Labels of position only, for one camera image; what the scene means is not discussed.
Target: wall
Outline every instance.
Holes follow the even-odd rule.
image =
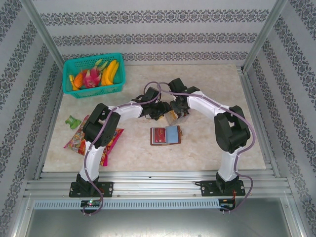
[[[316,1],[290,0],[248,76],[278,168],[316,236]]]
[[[0,237],[33,179],[61,73],[18,0],[0,2]]]
[[[65,60],[242,65],[276,0],[36,0]]]

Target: white tabletop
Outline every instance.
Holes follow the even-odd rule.
[[[196,86],[221,104],[231,107],[239,105],[246,119],[251,121],[235,65],[126,66],[125,69],[126,84],[122,92],[83,99],[64,94],[43,167],[44,172],[77,172],[81,169],[83,156],[63,148],[77,130],[71,130],[65,124],[69,115],[83,120],[98,103],[107,106],[126,103],[142,94],[144,86],[153,80],[170,82],[180,78],[185,86]],[[161,98],[168,102],[172,99],[172,96],[166,94]],[[217,170],[220,167],[222,150],[215,140],[213,120],[191,110],[188,120],[180,124],[183,132],[181,144],[151,146],[150,128],[160,126],[168,126],[165,118],[158,121],[135,118],[120,122],[118,128],[125,130],[109,155],[108,166],[100,167],[100,170],[198,171]],[[265,169],[258,142],[241,156],[239,169]]]

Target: colorful packaging bag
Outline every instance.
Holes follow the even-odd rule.
[[[83,133],[83,126],[87,122],[89,118],[89,115],[87,115],[82,124],[80,125],[79,129],[73,136],[73,138],[65,145],[65,149],[71,149],[74,152],[77,152],[84,156],[85,154],[85,139],[84,139],[84,133]],[[114,136],[112,140],[108,143],[108,145],[104,148],[104,151],[102,153],[100,165],[101,166],[108,166],[108,155],[110,154],[111,150],[113,149],[114,145],[118,141],[119,137],[123,133],[124,129],[117,128],[115,130]]]

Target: fruit basket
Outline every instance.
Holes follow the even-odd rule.
[[[84,88],[80,90],[73,90],[72,84],[69,80],[69,75],[77,75],[83,70],[91,69],[94,64],[102,59],[101,64],[108,61],[108,64],[113,61],[117,60],[119,62],[119,67],[117,73],[114,77],[114,85],[106,85],[106,86],[98,86],[94,88]],[[65,94],[70,94],[76,98],[84,98],[89,96],[95,95],[103,95],[109,94],[114,92],[120,92],[123,89],[123,85],[126,82],[126,74],[125,74],[125,67],[123,62],[123,57],[120,53],[111,53],[111,54],[103,54],[91,57],[84,57],[84,58],[76,58],[71,59],[65,62],[64,65],[64,72],[63,72],[63,91]]]

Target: red card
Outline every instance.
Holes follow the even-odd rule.
[[[154,129],[155,142],[157,143],[165,143],[166,142],[166,132],[165,128],[155,128]]]

